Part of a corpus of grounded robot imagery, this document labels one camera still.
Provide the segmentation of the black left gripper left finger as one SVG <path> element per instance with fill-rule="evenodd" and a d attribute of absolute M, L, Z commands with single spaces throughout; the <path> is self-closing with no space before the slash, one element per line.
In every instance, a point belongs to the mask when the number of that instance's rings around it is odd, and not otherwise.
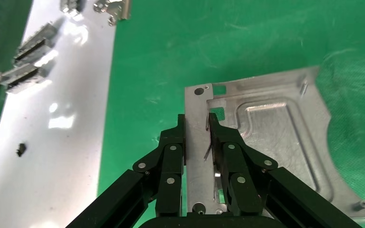
<path fill-rule="evenodd" d="M 163 130 L 157 148 L 133 164 L 72 222 L 69 228 L 132 228 L 155 201 L 155 218 L 143 228 L 171 228 L 182 215 L 185 115 Z"/>

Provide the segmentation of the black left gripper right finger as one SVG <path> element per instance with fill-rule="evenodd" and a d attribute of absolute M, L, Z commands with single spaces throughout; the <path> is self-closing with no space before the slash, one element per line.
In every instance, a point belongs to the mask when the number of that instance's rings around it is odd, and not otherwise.
<path fill-rule="evenodd" d="M 228 212 L 255 228 L 356 228 L 358 224 L 293 173 L 249 147 L 209 114 L 214 164 Z"/>

